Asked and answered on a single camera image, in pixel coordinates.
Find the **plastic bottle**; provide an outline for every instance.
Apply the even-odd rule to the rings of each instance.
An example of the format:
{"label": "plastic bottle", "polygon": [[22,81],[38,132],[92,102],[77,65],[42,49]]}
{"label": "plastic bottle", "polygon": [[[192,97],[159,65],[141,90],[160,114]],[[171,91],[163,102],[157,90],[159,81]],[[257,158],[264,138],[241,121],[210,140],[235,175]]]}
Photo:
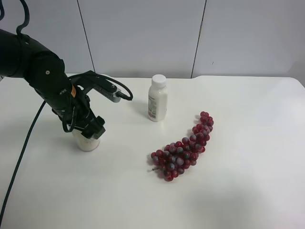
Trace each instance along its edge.
{"label": "plastic bottle", "polygon": [[163,120],[167,110],[167,87],[164,75],[154,75],[148,91],[148,116],[154,122]]}

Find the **grapes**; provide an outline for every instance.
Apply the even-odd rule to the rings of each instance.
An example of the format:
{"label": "grapes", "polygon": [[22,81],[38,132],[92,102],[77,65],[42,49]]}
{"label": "grapes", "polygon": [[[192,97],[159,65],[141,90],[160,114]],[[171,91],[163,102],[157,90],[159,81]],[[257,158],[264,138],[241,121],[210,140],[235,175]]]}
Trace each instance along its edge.
{"label": "grapes", "polygon": [[160,150],[160,149],[158,149],[158,150],[156,151],[156,155],[157,155],[158,157],[162,157],[162,156],[163,156],[163,151]]}
{"label": "grapes", "polygon": [[189,153],[189,152],[183,152],[184,159],[189,159],[190,155],[191,155],[191,153]]}
{"label": "grapes", "polygon": [[165,178],[164,180],[170,182],[170,181],[173,181],[173,177]]}
{"label": "grapes", "polygon": [[179,176],[178,171],[177,171],[177,170],[174,170],[174,171],[172,172],[172,177],[173,177],[173,178],[176,178],[176,177],[178,177],[178,176]]}
{"label": "grapes", "polygon": [[189,138],[188,137],[184,137],[183,139],[182,139],[182,143],[183,144],[188,144],[189,143]]}
{"label": "grapes", "polygon": [[151,154],[151,158],[154,158],[156,156],[156,152],[153,152],[152,154]]}
{"label": "grapes", "polygon": [[169,178],[169,177],[172,175],[172,173],[171,173],[170,171],[167,171],[167,170],[165,170],[165,171],[163,172],[163,174],[164,174],[164,177],[165,177],[165,178]]}
{"label": "grapes", "polygon": [[161,170],[161,171],[164,171],[166,169],[166,166],[165,165],[159,165],[158,168]]}
{"label": "grapes", "polygon": [[175,165],[173,163],[169,163],[166,165],[167,170],[173,171],[175,169]]}
{"label": "grapes", "polygon": [[175,146],[170,146],[170,153],[173,154],[176,152],[176,147]]}
{"label": "grapes", "polygon": [[179,158],[177,158],[176,163],[177,163],[177,165],[181,166],[184,164],[184,161],[181,157],[179,157]]}
{"label": "grapes", "polygon": [[203,133],[198,133],[196,136],[196,140],[201,141],[203,137],[204,137]]}
{"label": "grapes", "polygon": [[190,146],[189,146],[188,144],[183,144],[183,145],[182,145],[182,149],[183,149],[184,151],[189,151],[189,150],[190,150]]}
{"label": "grapes", "polygon": [[169,151],[170,149],[170,145],[166,145],[166,147],[164,147],[164,151]]}
{"label": "grapes", "polygon": [[178,169],[178,173],[181,175],[181,174],[183,174],[184,173],[184,168],[179,168]]}
{"label": "grapes", "polygon": [[208,141],[208,140],[210,140],[210,136],[209,135],[204,136],[204,139],[205,139],[205,141]]}
{"label": "grapes", "polygon": [[208,118],[203,116],[200,118],[200,122],[202,122],[202,124],[205,125],[208,122]]}
{"label": "grapes", "polygon": [[204,125],[198,124],[196,127],[197,127],[197,129],[200,131],[200,130],[202,130],[202,128],[204,127]]}
{"label": "grapes", "polygon": [[175,147],[181,147],[182,146],[182,142],[176,142]]}
{"label": "grapes", "polygon": [[170,156],[170,157],[168,158],[168,161],[169,161],[170,163],[175,163],[176,158],[175,158],[174,156]]}
{"label": "grapes", "polygon": [[166,160],[164,159],[164,158],[160,158],[159,159],[159,163],[160,163],[160,165],[164,165],[164,164],[166,164]]}
{"label": "grapes", "polygon": [[190,141],[190,143],[189,143],[189,145],[190,145],[190,148],[194,148],[195,147],[195,142],[193,142],[193,141]]}
{"label": "grapes", "polygon": [[195,142],[196,141],[196,136],[195,135],[190,136],[190,141]]}
{"label": "grapes", "polygon": [[182,154],[183,153],[183,148],[178,147],[176,151],[177,151],[177,154]]}
{"label": "grapes", "polygon": [[195,160],[197,160],[198,159],[198,157],[197,157],[197,155],[195,154],[195,153],[192,153],[191,155],[190,155],[190,161],[195,161]]}
{"label": "grapes", "polygon": [[214,121],[213,120],[209,120],[208,121],[208,126],[213,126],[214,125]]}
{"label": "grapes", "polygon": [[163,157],[169,157],[170,155],[170,152],[169,151],[164,151],[163,152]]}
{"label": "grapes", "polygon": [[183,165],[184,166],[190,166],[190,164],[191,164],[190,160],[185,160]]}
{"label": "grapes", "polygon": [[196,149],[197,152],[201,152],[202,146],[200,144],[196,144],[195,149]]}
{"label": "grapes", "polygon": [[206,130],[201,130],[200,133],[203,134],[203,135],[207,135],[208,134]]}

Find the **table surface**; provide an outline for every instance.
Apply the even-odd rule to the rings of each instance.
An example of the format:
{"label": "table surface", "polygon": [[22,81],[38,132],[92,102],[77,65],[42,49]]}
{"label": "table surface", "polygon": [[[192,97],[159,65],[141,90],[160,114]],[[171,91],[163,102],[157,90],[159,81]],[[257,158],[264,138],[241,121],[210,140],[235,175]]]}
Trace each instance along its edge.
{"label": "table surface", "polygon": [[[168,114],[147,118],[150,79],[120,78],[132,102],[91,91],[106,121],[81,152],[47,105],[32,132],[1,229],[303,229],[305,88],[292,78],[169,79]],[[0,83],[0,199],[42,99],[22,79]],[[202,111],[215,124],[197,165],[173,182],[147,156],[190,133]]]}

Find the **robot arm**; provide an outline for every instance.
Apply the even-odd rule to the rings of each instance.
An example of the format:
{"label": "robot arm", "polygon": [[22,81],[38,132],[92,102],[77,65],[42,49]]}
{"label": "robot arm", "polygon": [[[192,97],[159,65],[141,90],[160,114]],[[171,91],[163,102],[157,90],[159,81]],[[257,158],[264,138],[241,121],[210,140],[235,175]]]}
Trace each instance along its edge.
{"label": "robot arm", "polygon": [[[113,102],[132,100],[132,93],[107,76],[89,71],[68,78],[64,70],[63,60],[36,40],[0,29],[0,75],[24,78],[58,115],[65,132],[77,129],[86,138],[98,139],[105,132],[105,121],[92,112],[87,93],[95,89]],[[123,86],[130,96],[108,80]]]}

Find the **red grapes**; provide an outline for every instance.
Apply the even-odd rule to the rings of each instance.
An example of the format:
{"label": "red grapes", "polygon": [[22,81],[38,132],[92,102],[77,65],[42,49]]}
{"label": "red grapes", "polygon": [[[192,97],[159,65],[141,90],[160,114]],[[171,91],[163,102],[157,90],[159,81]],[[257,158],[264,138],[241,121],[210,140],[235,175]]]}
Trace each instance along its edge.
{"label": "red grapes", "polygon": [[213,125],[213,118],[202,111],[200,123],[192,128],[193,135],[190,138],[184,137],[181,141],[166,145],[164,151],[158,149],[151,153],[152,162],[157,166],[153,171],[160,171],[166,181],[173,181],[190,166],[195,166],[199,155],[205,152]]}

